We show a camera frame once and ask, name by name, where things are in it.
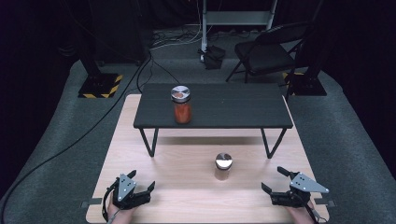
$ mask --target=table top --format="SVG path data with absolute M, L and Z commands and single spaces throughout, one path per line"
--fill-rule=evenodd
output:
M 192 119 L 177 124 L 171 90 L 148 84 L 134 120 L 136 128 L 292 128 L 277 84 L 185 84 L 191 90 Z
M 136 170 L 135 192 L 156 181 L 151 202 L 134 213 L 133 223 L 291 223 L 282 206 L 272 205 L 261 182 L 274 192 L 286 192 L 290 179 L 277 166 L 303 172 L 315 179 L 295 128 L 288 130 L 275 156 L 268 160 L 262 134 L 256 129 L 163 129 L 158 136 L 156 155 L 151 158 L 140 132 L 132 127 L 140 95 L 129 95 L 120 113 L 106 160 L 98 177 L 93 198 L 103 198 L 121 173 Z M 281 130 L 266 130 L 269 147 Z M 152 138 L 154 130 L 146 134 Z M 233 157 L 230 176 L 214 177 L 215 158 L 220 152 Z M 329 219 L 325 205 L 311 201 L 318 213 Z M 102 205 L 91 204 L 86 219 L 105 223 Z

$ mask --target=black curtain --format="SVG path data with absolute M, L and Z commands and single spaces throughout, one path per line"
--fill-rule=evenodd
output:
M 243 3 L 237 0 L 210 0 L 207 1 L 206 8 L 211 11 L 261 11 L 269 10 L 271 3 L 272 0 L 246 0 Z M 148 5 L 154 29 L 198 23 L 199 18 L 202 18 L 202 0 L 148 0 Z M 232 27 L 217 26 L 214 28 L 219 31 L 229 30 Z
M 63 26 L 52 2 L 40 3 L 0 1 L 0 197 L 46 131 L 75 60 L 57 49 Z
M 394 2 L 326 1 L 324 21 L 338 38 L 323 70 L 333 77 L 396 176 L 396 32 Z
M 273 26 L 298 21 L 312 21 L 320 0 L 278 0 Z

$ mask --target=chair leg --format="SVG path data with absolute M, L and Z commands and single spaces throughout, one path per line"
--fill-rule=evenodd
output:
M 289 73 L 289 85 L 288 85 L 288 90 L 286 91 L 286 96 L 285 96 L 285 100 L 286 100 L 286 102 L 289 100 L 289 95 L 290 94 L 292 94 L 292 88 L 293 88 L 293 81 L 294 81 L 294 72 L 295 72 L 295 69 L 293 68 L 293 69 L 291 69 L 290 70 L 290 73 Z
M 239 66 L 241 66 L 241 61 L 239 61 L 239 63 L 236 65 L 236 67 L 233 69 L 233 71 L 231 72 L 231 74 L 227 77 L 227 79 L 225 79 L 226 82 L 228 82 L 228 80 L 230 80 L 230 77 L 233 76 L 233 74 L 235 74 L 236 70 L 239 68 Z

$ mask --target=metal lid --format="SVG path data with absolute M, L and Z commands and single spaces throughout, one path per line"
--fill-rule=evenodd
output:
M 227 153 L 220 153 L 216 157 L 216 166 L 220 170 L 227 170 L 233 164 L 233 158 Z
M 185 86 L 176 86 L 171 90 L 171 96 L 176 103 L 186 103 L 190 100 L 190 89 Z

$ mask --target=wooden board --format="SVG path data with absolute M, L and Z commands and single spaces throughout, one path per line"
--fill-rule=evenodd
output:
M 261 182 L 276 192 L 289 189 L 290 179 L 277 166 L 303 172 L 315 179 L 295 128 L 286 132 L 271 160 L 266 159 L 261 131 L 241 129 L 160 129 L 156 154 L 151 158 L 142 136 L 134 129 L 140 95 L 129 95 L 120 114 L 93 198 L 103 198 L 121 173 L 136 170 L 135 192 L 156 181 L 151 202 L 140 206 L 134 223 L 291 223 L 282 206 L 274 206 Z M 265 130 L 272 148 L 280 130 Z M 147 130 L 148 140 L 153 130 Z M 233 157 L 230 176 L 214 177 L 220 152 Z M 313 198 L 321 198 L 312 193 Z M 325 205 L 315 205 L 329 219 Z M 90 205 L 87 221 L 105 223 L 102 205 Z

